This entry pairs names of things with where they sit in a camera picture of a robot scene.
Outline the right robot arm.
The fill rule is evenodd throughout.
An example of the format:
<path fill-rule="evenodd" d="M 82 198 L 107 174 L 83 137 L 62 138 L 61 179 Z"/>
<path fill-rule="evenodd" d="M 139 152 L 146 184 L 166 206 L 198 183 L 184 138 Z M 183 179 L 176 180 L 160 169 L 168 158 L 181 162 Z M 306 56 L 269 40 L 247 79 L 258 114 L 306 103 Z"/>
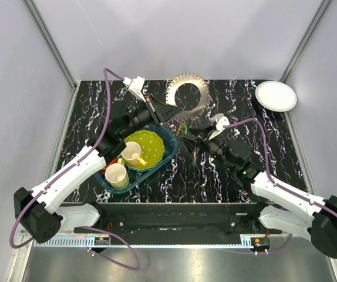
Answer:
<path fill-rule="evenodd" d="M 247 218 L 254 233 L 275 229 L 302 237 L 322 254 L 337 259 L 337 196 L 329 198 L 297 189 L 271 176 L 267 169 L 252 161 L 252 151 L 237 140 L 212 137 L 213 130 L 191 128 L 192 136 L 181 136 L 186 149 L 206 153 L 224 168 L 232 184 L 250 189 L 270 204 Z"/>

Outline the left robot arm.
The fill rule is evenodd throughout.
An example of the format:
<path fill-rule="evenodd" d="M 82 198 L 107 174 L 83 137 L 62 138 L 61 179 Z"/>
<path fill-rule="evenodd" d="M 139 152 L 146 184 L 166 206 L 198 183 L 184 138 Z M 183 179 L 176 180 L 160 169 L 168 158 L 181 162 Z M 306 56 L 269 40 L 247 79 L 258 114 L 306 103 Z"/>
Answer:
<path fill-rule="evenodd" d="M 14 242 L 17 225 L 37 243 L 47 242 L 62 229 L 88 226 L 96 233 L 102 232 L 107 227 L 107 218 L 95 204 L 65 208 L 61 208 L 61 204 L 85 180 L 121 155 L 126 148 L 125 138 L 149 124 L 163 126 L 183 112 L 172 102 L 145 95 L 134 111 L 123 107 L 111 118 L 111 98 L 107 98 L 106 103 L 101 131 L 89 139 L 69 163 L 34 188 L 21 187 L 14 193 L 16 222 L 9 238 L 11 247 L 19 247 Z"/>

